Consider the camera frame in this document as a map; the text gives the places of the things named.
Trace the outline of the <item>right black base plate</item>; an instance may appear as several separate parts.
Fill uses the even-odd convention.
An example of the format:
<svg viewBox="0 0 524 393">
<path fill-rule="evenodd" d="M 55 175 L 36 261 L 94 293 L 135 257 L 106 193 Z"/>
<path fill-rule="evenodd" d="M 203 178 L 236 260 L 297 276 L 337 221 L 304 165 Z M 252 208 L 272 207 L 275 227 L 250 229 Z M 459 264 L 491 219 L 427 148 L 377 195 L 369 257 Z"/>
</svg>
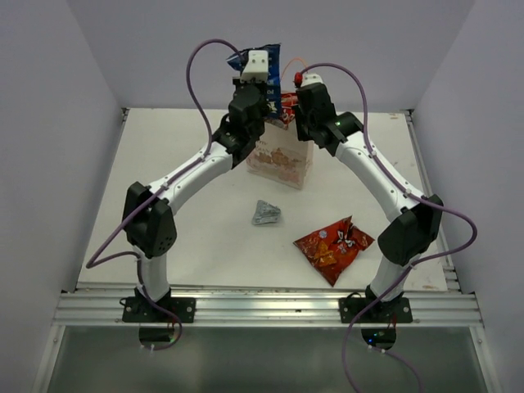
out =
<svg viewBox="0 0 524 393">
<path fill-rule="evenodd" d="M 364 297 L 347 296 L 338 300 L 342 323 L 350 323 L 354 317 L 371 303 Z M 379 301 L 359 317 L 357 323 L 412 323 L 413 315 L 409 300 L 400 297 L 389 302 Z"/>
</svg>

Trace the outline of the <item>white paper bag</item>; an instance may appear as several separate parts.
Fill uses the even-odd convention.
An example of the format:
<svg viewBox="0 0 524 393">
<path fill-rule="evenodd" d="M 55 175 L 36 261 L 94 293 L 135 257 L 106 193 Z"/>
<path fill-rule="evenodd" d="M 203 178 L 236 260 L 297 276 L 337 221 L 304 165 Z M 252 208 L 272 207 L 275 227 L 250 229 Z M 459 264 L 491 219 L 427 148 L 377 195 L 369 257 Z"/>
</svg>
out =
<svg viewBox="0 0 524 393">
<path fill-rule="evenodd" d="M 292 90 L 282 88 L 282 93 Z M 278 119 L 265 121 L 265 131 L 246 158 L 252 174 L 302 189 L 313 162 L 314 144 L 298 140 L 296 122 L 287 127 Z"/>
</svg>

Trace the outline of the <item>white pita chips bag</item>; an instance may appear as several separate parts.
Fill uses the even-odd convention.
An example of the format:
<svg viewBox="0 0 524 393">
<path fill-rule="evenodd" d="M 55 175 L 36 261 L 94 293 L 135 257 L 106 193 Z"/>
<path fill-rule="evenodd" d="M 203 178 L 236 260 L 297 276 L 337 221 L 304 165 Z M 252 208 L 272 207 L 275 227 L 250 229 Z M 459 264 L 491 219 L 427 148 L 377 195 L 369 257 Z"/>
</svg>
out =
<svg viewBox="0 0 524 393">
<path fill-rule="evenodd" d="M 279 119 L 287 127 L 295 119 L 294 106 L 298 103 L 294 92 L 284 92 L 281 94 L 281 113 Z"/>
</svg>

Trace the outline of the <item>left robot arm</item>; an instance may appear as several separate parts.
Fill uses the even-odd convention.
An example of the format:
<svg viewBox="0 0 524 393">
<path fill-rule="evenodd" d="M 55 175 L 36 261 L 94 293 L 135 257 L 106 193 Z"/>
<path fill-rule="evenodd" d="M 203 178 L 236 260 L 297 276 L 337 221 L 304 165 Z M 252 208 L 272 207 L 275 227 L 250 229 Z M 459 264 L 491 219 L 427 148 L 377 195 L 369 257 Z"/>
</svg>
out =
<svg viewBox="0 0 524 393">
<path fill-rule="evenodd" d="M 141 311 L 151 321 L 165 319 L 170 311 L 166 265 L 167 252 L 177 239 L 174 216 L 205 185 L 241 164 L 264 133 L 267 84 L 239 78 L 233 84 L 233 99 L 209 147 L 164 178 L 128 188 L 122 223 L 128 243 L 138 253 L 137 291 L 144 297 Z"/>
</svg>

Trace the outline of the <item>blue Kettle chip bag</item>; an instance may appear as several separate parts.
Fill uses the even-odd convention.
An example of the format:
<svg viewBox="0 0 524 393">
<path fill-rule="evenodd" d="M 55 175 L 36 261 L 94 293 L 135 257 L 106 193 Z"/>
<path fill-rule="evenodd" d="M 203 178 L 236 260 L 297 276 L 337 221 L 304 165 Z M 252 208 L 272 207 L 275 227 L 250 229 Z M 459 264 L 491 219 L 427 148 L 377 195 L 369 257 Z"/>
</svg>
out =
<svg viewBox="0 0 524 393">
<path fill-rule="evenodd" d="M 249 51 L 266 51 L 268 53 L 268 80 L 267 99 L 270 107 L 269 118 L 278 119 L 282 114 L 282 100 L 281 100 L 281 80 L 280 80 L 280 48 L 281 43 L 265 44 L 261 47 L 250 47 L 240 51 L 242 59 L 237 54 L 232 54 L 227 58 L 228 65 L 236 71 L 243 71 L 245 68 L 245 58 Z"/>
</svg>

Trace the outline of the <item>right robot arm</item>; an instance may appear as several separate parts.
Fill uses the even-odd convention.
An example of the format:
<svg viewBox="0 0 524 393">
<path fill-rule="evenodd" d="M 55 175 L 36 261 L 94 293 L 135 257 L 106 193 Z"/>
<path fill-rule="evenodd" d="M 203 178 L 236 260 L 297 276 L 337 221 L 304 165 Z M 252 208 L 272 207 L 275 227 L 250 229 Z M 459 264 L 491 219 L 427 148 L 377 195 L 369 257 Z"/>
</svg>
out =
<svg viewBox="0 0 524 393">
<path fill-rule="evenodd" d="M 376 159 L 382 154 L 365 142 L 364 126 L 351 112 L 338 114 L 326 85 L 304 82 L 296 89 L 297 136 L 325 149 L 349 168 L 371 192 L 389 225 L 377 239 L 382 259 L 366 287 L 364 310 L 374 321 L 383 321 L 394 311 L 404 292 L 408 268 L 436 240 L 443 206 L 437 195 L 426 197 L 418 189 L 400 190 L 395 182 L 405 179 L 391 165 L 389 179 Z"/>
</svg>

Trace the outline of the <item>aluminium mounting rail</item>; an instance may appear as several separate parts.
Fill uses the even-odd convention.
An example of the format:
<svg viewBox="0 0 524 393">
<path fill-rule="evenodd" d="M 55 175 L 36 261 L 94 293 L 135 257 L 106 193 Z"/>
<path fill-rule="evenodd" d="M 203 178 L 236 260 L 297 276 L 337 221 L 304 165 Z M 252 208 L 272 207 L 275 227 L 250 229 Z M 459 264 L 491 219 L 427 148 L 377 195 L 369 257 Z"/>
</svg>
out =
<svg viewBox="0 0 524 393">
<path fill-rule="evenodd" d="M 263 289 L 241 287 L 172 288 L 175 297 L 196 301 L 196 327 L 322 327 L 341 324 L 340 290 Z M 123 298 L 131 287 L 87 285 L 60 296 L 52 321 L 61 326 L 112 326 L 122 324 Z M 406 293 L 413 316 L 412 327 L 461 328 L 483 324 L 474 295 L 459 292 L 411 291 Z"/>
</svg>

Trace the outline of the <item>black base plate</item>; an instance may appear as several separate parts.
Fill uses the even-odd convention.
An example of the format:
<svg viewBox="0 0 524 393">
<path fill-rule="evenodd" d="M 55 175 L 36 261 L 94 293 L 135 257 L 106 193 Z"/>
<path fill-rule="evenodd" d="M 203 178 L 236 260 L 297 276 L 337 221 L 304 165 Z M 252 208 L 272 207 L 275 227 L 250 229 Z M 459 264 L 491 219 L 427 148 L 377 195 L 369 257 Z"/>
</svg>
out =
<svg viewBox="0 0 524 393">
<path fill-rule="evenodd" d="M 347 296 L 338 300 L 342 323 L 350 323 L 354 317 L 371 303 L 364 297 Z M 409 300 L 400 297 L 389 302 L 379 301 L 359 317 L 357 323 L 412 323 L 413 315 Z"/>
<path fill-rule="evenodd" d="M 124 307 L 122 321 L 125 323 L 172 322 L 173 318 L 165 310 L 182 323 L 192 323 L 197 309 L 197 300 L 192 297 L 168 297 L 153 307 L 145 298 L 130 296 L 121 298 L 120 304 Z"/>
</svg>

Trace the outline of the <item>silver foil snack packet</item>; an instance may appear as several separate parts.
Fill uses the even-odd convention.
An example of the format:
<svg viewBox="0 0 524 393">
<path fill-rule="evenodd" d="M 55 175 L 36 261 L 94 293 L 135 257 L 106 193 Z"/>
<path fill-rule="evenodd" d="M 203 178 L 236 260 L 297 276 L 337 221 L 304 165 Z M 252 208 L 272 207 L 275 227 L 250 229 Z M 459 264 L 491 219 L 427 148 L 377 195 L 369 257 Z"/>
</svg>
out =
<svg viewBox="0 0 524 393">
<path fill-rule="evenodd" d="M 251 223 L 255 226 L 264 224 L 275 224 L 281 218 L 282 211 L 279 207 L 271 205 L 267 201 L 258 200 L 255 207 L 255 213 Z"/>
</svg>

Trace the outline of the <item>red Doritos chip bag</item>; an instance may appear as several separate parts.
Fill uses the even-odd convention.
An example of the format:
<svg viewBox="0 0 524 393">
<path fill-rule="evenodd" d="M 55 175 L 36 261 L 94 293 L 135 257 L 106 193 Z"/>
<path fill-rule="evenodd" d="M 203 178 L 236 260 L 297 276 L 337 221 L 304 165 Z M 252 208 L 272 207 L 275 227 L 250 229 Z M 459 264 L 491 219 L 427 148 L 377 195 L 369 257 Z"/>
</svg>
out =
<svg viewBox="0 0 524 393">
<path fill-rule="evenodd" d="M 293 242 L 311 266 L 334 287 L 341 274 L 375 239 L 359 229 L 353 217 L 313 231 Z"/>
</svg>

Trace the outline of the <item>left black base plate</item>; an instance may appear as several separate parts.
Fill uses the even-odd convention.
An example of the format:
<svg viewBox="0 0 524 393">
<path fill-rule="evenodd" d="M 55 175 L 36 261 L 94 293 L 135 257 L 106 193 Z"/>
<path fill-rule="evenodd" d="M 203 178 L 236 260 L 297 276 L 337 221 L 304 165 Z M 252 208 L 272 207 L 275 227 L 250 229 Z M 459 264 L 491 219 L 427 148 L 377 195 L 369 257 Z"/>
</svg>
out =
<svg viewBox="0 0 524 393">
<path fill-rule="evenodd" d="M 124 307 L 122 321 L 125 323 L 172 322 L 173 318 L 165 310 L 182 323 L 192 323 L 197 309 L 197 300 L 192 297 L 168 297 L 153 307 L 145 298 L 130 296 L 121 298 L 120 304 Z"/>
</svg>

